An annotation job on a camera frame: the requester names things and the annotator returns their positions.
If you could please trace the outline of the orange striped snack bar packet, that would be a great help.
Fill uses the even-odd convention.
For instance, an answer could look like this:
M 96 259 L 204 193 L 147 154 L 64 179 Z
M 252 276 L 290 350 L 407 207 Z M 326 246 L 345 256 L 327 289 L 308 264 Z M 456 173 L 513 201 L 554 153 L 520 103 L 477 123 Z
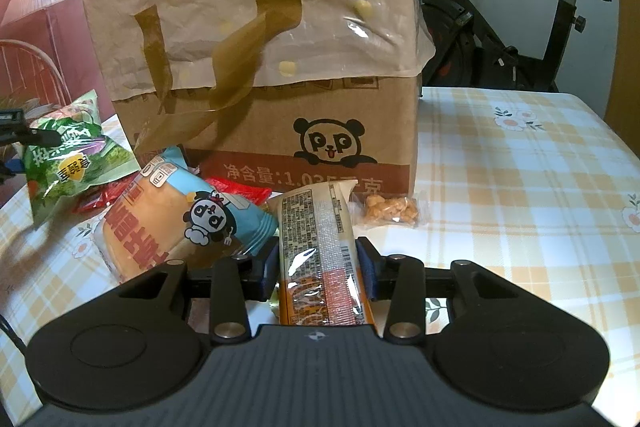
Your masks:
M 356 185 L 355 179 L 314 183 L 268 202 L 278 219 L 281 324 L 374 322 L 348 209 Z

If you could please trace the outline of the green vegetable snack bag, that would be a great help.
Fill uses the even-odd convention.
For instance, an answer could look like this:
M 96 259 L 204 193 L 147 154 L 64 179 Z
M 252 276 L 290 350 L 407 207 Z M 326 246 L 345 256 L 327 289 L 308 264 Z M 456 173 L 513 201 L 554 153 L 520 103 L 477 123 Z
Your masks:
M 27 145 L 23 150 L 34 225 L 46 222 L 67 199 L 139 169 L 134 154 L 104 133 L 96 91 L 52 110 L 29 124 L 57 146 Z

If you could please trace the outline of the red sauce sachet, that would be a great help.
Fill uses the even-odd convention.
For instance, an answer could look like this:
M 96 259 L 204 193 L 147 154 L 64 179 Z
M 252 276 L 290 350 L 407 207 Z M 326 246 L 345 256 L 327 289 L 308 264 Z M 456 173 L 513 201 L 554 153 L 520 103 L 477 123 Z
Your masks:
M 272 191 L 268 187 L 258 187 L 235 182 L 219 176 L 209 176 L 205 179 L 218 192 L 242 196 L 256 206 L 265 204 L 272 195 Z

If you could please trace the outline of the cardboard box with panda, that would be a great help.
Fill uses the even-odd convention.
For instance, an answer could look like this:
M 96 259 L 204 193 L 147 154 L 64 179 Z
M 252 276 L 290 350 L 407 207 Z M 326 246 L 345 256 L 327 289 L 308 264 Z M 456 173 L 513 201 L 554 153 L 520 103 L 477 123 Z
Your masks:
M 355 178 L 363 192 L 407 194 L 416 173 L 420 75 L 257 88 L 178 146 L 207 176 L 280 192 Z

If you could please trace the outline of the clear bag of orange nuggets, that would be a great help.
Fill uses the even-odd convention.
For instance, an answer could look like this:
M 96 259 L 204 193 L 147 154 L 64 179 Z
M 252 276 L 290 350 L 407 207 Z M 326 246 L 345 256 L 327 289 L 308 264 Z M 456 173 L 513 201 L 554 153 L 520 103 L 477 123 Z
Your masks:
M 365 227 L 401 225 L 416 228 L 425 225 L 428 216 L 426 202 L 409 196 L 362 194 L 352 198 L 349 211 L 355 223 Z

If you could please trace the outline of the translucent plastic bag liner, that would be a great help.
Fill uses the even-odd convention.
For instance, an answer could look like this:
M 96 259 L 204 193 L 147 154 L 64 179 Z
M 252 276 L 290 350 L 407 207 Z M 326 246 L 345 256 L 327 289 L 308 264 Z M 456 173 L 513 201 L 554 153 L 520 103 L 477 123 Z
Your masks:
M 255 89 L 411 78 L 435 53 L 419 0 L 82 0 L 138 153 L 184 144 Z

